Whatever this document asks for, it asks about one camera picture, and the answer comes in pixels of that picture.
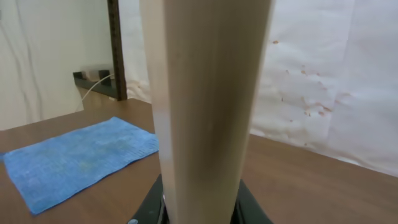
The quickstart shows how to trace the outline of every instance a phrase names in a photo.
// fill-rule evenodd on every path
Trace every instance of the brown table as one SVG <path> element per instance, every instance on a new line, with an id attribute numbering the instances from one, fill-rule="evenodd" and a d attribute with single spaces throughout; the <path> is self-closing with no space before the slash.
<path id="1" fill-rule="evenodd" d="M 127 100 L 0 132 L 0 152 L 117 116 L 154 132 L 150 104 Z M 0 223 L 126 223 L 160 174 L 137 161 L 33 217 L 0 165 Z M 275 224 L 398 223 L 398 178 L 250 136 L 243 179 Z"/>

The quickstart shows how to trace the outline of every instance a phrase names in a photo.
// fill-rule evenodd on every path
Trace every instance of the blue cloth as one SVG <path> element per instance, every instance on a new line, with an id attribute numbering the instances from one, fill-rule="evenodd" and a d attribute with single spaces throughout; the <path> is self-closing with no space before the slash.
<path id="1" fill-rule="evenodd" d="M 119 118 L 4 155 L 7 172 L 37 215 L 159 150 L 155 134 Z"/>

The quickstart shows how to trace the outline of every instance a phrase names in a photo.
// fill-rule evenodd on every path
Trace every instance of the folded cloth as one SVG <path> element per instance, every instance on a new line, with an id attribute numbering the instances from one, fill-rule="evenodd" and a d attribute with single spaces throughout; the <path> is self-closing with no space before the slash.
<path id="1" fill-rule="evenodd" d="M 37 215 L 159 150 L 155 134 L 119 118 L 4 155 L 7 172 Z"/>

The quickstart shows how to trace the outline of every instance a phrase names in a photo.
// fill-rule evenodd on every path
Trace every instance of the stained white sheet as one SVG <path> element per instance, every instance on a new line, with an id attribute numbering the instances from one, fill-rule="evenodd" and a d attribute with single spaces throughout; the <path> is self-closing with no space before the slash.
<path id="1" fill-rule="evenodd" d="M 120 7 L 129 96 L 150 101 L 137 87 L 138 0 Z M 397 11 L 393 0 L 277 0 L 251 132 L 398 176 Z"/>

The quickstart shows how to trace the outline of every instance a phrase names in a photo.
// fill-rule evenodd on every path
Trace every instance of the brown stain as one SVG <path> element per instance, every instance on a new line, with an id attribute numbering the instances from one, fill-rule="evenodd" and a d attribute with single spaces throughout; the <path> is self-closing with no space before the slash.
<path id="1" fill-rule="evenodd" d="M 326 106 L 324 106 L 323 104 L 321 104 L 319 102 L 316 102 L 315 105 L 323 107 L 323 109 L 327 112 L 332 112 L 332 110 L 330 108 L 327 108 Z"/>

